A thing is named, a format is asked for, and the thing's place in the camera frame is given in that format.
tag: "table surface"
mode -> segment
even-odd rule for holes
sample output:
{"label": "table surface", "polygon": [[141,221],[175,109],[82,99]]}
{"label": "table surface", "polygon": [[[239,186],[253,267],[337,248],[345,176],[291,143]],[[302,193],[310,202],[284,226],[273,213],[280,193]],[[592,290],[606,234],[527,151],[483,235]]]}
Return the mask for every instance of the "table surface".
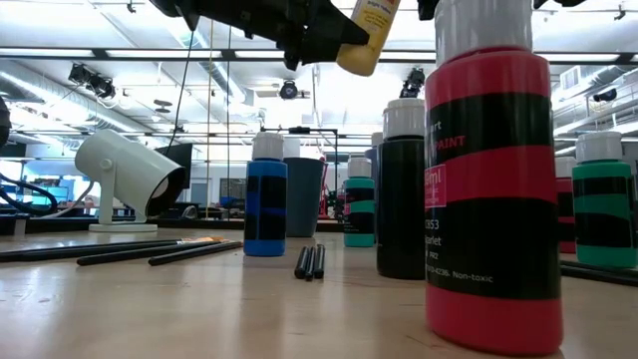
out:
{"label": "table surface", "polygon": [[[0,250],[223,235],[161,229],[0,236]],[[3,359],[497,358],[433,334],[424,284],[383,278],[372,248],[342,235],[290,238],[287,254],[240,250],[150,267],[144,259],[79,267],[73,259],[0,263]],[[296,280],[303,245],[326,245],[326,277]],[[550,358],[638,357],[638,289],[564,278],[565,340]]]}

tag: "green paint bottle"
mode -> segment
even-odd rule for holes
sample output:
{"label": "green paint bottle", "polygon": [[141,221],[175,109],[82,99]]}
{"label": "green paint bottle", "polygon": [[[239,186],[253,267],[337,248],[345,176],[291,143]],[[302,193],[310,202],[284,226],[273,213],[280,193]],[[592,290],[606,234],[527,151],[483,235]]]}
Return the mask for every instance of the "green paint bottle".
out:
{"label": "green paint bottle", "polygon": [[634,184],[623,163],[621,134],[582,135],[573,169],[576,254],[582,263],[633,268],[638,264],[634,232]]}
{"label": "green paint bottle", "polygon": [[375,182],[371,175],[370,160],[354,158],[348,161],[343,232],[349,247],[375,245]]}

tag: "acrylic paint bottle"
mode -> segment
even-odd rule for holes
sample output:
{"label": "acrylic paint bottle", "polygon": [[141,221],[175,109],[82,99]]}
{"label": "acrylic paint bottle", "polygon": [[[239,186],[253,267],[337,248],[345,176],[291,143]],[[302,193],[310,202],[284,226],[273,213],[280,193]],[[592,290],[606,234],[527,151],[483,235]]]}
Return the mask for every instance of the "acrylic paint bottle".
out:
{"label": "acrylic paint bottle", "polygon": [[[379,209],[377,206],[379,205],[377,198],[379,197],[379,188],[377,184],[379,183],[379,159],[377,158],[377,147],[383,142],[383,133],[374,133],[372,134],[372,148],[366,150],[364,152],[364,157],[372,163],[372,180],[375,182],[375,223],[377,222],[377,213]],[[375,243],[377,242],[377,230],[375,229]]]}
{"label": "acrylic paint bottle", "polygon": [[370,160],[352,158],[348,161],[348,179],[344,186],[344,242],[348,247],[375,245],[375,182],[370,178]]}
{"label": "acrylic paint bottle", "polygon": [[633,268],[638,264],[634,225],[634,183],[623,163],[621,135],[582,135],[573,170],[576,253],[593,265]]}
{"label": "acrylic paint bottle", "polygon": [[562,341],[548,63],[527,0],[442,0],[427,80],[426,317],[506,355]]}
{"label": "acrylic paint bottle", "polygon": [[574,227],[574,193],[571,172],[576,167],[573,157],[556,159],[556,192],[558,200],[558,227],[556,234],[561,253],[576,252],[576,229]]}
{"label": "acrylic paint bottle", "polygon": [[357,1],[351,20],[370,35],[370,40],[364,46],[341,46],[337,64],[342,69],[360,76],[370,76],[375,72],[400,2],[401,0]]}
{"label": "acrylic paint bottle", "polygon": [[288,165],[282,160],[283,136],[258,133],[246,174],[246,255],[280,256],[286,250]]}
{"label": "acrylic paint bottle", "polygon": [[425,102],[391,101],[379,145],[377,270],[397,279],[426,277],[424,243]]}

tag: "yellow bottle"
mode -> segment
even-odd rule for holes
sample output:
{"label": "yellow bottle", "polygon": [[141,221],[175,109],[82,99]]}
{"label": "yellow bottle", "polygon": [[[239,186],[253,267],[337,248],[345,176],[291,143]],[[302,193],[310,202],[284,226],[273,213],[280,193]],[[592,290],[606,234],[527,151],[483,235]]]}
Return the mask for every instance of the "yellow bottle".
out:
{"label": "yellow bottle", "polygon": [[359,0],[350,18],[370,34],[368,45],[344,44],[339,49],[337,64],[360,76],[375,72],[381,50],[388,39],[392,22],[401,0]]}

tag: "lamp stand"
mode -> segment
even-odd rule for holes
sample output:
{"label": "lamp stand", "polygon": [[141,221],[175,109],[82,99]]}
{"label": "lamp stand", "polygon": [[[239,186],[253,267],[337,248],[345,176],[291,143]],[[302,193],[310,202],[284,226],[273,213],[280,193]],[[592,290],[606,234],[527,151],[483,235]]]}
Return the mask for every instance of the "lamp stand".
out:
{"label": "lamp stand", "polygon": [[99,224],[89,225],[89,231],[96,232],[151,232],[158,231],[156,224],[146,224],[147,217],[136,210],[135,221],[113,222],[113,198],[116,190],[116,167],[113,160],[100,162],[103,176],[100,182]]}

